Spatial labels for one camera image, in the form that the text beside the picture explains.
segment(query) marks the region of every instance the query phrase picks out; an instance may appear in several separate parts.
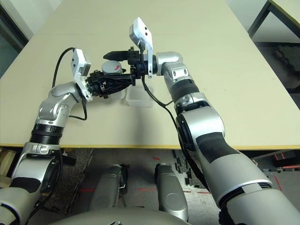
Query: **gray cylindrical object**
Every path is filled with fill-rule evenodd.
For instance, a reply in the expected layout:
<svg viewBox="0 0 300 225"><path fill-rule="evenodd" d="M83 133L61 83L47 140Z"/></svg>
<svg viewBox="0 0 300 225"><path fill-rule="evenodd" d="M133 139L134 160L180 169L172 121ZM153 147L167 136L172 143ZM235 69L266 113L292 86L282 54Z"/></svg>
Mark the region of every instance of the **gray cylindrical object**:
<svg viewBox="0 0 300 225"><path fill-rule="evenodd" d="M170 165L156 167L159 210L184 221L188 220L188 204L182 187Z"/></svg>
<svg viewBox="0 0 300 225"><path fill-rule="evenodd" d="M121 74L122 73L121 64L118 61L113 61L113 60L103 63L101 69L104 74L110 74L110 73Z"/></svg>

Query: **white wall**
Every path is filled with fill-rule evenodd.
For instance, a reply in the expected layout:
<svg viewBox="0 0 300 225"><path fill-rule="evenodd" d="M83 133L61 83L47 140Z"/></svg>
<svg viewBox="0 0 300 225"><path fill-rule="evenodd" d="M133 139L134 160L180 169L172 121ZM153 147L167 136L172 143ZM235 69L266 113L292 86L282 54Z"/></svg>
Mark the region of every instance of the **white wall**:
<svg viewBox="0 0 300 225"><path fill-rule="evenodd" d="M226 0L243 27L248 30L266 0ZM269 13L258 31L253 36L254 41L294 42L300 39L294 35L277 17Z"/></svg>
<svg viewBox="0 0 300 225"><path fill-rule="evenodd" d="M63 0L1 0L1 4L30 39Z"/></svg>

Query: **black rubber joint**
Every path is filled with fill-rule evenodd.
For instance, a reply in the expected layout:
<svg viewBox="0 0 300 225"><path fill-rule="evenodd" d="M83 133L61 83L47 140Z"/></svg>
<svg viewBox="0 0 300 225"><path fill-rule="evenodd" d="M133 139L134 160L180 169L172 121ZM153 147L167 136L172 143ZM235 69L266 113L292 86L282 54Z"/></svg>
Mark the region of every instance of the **black rubber joint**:
<svg viewBox="0 0 300 225"><path fill-rule="evenodd" d="M46 124L35 124L30 142L41 144L59 144L64 128Z"/></svg>
<svg viewBox="0 0 300 225"><path fill-rule="evenodd" d="M181 97L195 92L199 92L199 89L192 79L178 81L170 89L173 102L177 102Z"/></svg>

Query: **floor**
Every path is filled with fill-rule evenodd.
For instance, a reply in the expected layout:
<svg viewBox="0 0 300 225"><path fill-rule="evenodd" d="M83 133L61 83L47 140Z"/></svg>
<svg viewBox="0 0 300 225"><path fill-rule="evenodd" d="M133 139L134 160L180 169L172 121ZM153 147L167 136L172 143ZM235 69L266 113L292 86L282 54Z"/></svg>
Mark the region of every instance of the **floor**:
<svg viewBox="0 0 300 225"><path fill-rule="evenodd" d="M280 81L286 88L293 88L300 84L300 77L290 73L273 56L274 47L258 46L262 55L270 64ZM291 97L300 108L300 94L292 94ZM188 203L189 223L192 225L218 224L218 212L211 195L205 189L199 189L185 184L186 173L179 174L175 170L176 159L170 150L94 150L93 158L86 169L86 177L79 188L78 199L71 210L75 215L88 210L93 189L99 179L101 171L112 164L130 164L128 193L124 195L127 207L145 207L158 209L158 194L154 182L154 169L157 163L165 162L173 166L178 176ZM281 190L292 204L300 210L300 171L292 172L267 172L274 188ZM40 210L28 223L28 225L46 225L68 216Z"/></svg>

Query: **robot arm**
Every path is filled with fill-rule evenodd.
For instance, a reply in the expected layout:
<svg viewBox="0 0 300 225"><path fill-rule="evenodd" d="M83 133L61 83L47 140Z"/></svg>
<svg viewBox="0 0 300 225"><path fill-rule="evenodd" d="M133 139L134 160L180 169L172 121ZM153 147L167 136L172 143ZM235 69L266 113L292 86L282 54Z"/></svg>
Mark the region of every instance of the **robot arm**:
<svg viewBox="0 0 300 225"><path fill-rule="evenodd" d="M174 102L180 141L197 153L209 191L221 209L220 223L298 224L299 211L281 191L272 189L271 181L248 157L226 143L221 117L195 85L182 57L165 52L156 59Z"/></svg>
<svg viewBox="0 0 300 225"><path fill-rule="evenodd" d="M10 187L0 189L0 222L26 224L42 205L43 193L53 192L62 170L60 138L72 107L83 95L75 82L54 87L39 107L29 142L25 143Z"/></svg>

